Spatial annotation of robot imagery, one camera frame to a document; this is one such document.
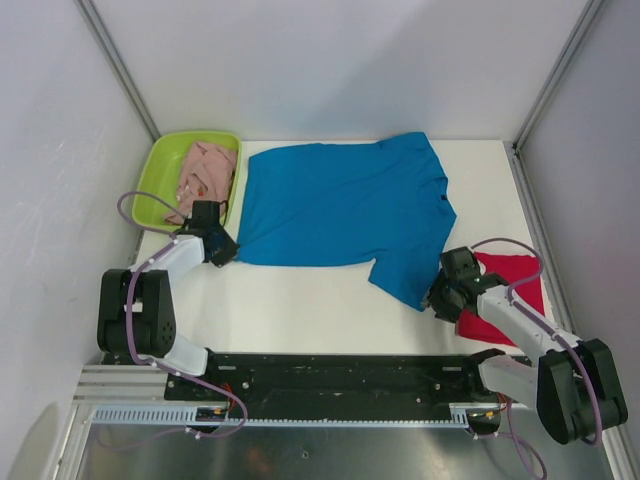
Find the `blue t shirt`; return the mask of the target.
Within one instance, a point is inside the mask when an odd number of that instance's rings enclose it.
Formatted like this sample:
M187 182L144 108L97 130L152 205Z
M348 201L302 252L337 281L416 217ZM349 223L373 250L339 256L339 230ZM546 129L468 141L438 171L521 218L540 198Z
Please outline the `blue t shirt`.
M427 136L303 144L248 162L239 261L279 267L371 263L369 281L422 310L456 221Z

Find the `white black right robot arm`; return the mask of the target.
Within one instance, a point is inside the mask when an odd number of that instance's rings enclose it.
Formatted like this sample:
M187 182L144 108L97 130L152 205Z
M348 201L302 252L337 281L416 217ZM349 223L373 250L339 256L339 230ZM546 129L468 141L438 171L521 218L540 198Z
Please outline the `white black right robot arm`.
M583 340L539 313L497 273L484 273L467 247L440 256L440 271L425 301L450 323L468 311L500 330L527 358L499 349L471 356L461 376L463 393L484 401L493 393L536 411L558 443L601 440L605 430L625 424L629 412L610 348Z

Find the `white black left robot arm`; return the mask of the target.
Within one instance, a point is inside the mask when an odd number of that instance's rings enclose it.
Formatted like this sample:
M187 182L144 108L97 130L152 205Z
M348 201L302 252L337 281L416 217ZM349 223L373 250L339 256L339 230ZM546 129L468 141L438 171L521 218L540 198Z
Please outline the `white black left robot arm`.
M221 376L207 366L208 350L178 332L173 288L202 264L222 267L235 258L239 245L221 221L226 206L225 201L195 201L162 248L126 269L106 271L101 279L99 349L187 375L187 389L202 400L219 392Z

